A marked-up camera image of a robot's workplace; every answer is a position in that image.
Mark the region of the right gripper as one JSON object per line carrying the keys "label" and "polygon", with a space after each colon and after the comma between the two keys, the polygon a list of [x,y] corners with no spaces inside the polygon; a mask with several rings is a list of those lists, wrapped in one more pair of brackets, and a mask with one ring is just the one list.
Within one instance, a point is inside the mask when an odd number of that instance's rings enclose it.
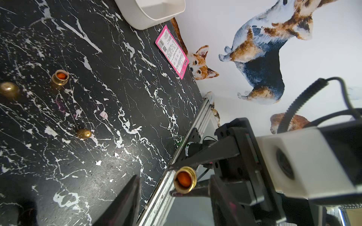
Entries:
{"label": "right gripper", "polygon": [[[238,203],[257,223],[276,226],[286,216],[267,172],[259,145],[247,118],[237,118],[216,130],[218,141],[194,156],[172,164],[168,171],[213,163],[219,176]],[[174,182],[171,197],[210,197],[209,180],[183,187]]]}

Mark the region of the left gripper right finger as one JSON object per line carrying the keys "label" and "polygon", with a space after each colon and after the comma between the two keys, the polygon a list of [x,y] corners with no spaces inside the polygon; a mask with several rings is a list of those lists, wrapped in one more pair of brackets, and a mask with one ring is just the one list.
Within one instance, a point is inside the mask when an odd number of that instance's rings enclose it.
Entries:
{"label": "left gripper right finger", "polygon": [[217,176],[209,180],[209,194],[216,226],[256,226],[253,216],[243,208],[230,189]]}

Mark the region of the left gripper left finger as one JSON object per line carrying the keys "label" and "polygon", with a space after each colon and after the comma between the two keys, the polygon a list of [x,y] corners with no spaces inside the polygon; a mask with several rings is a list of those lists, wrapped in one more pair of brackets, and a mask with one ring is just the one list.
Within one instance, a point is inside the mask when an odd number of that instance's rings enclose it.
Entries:
{"label": "left gripper left finger", "polygon": [[140,177],[134,175],[94,225],[135,226],[139,217],[140,195]]}

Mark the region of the gold lipstick cap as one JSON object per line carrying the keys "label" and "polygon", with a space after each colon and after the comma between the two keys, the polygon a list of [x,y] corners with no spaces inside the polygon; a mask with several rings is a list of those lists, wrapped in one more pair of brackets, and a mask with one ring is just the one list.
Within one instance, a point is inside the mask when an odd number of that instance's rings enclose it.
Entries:
{"label": "gold lipstick cap", "polygon": [[1,95],[6,98],[15,99],[19,95],[19,87],[12,82],[2,82]]}
{"label": "gold lipstick cap", "polygon": [[88,129],[80,129],[76,133],[79,139],[88,139],[92,136],[92,132]]}

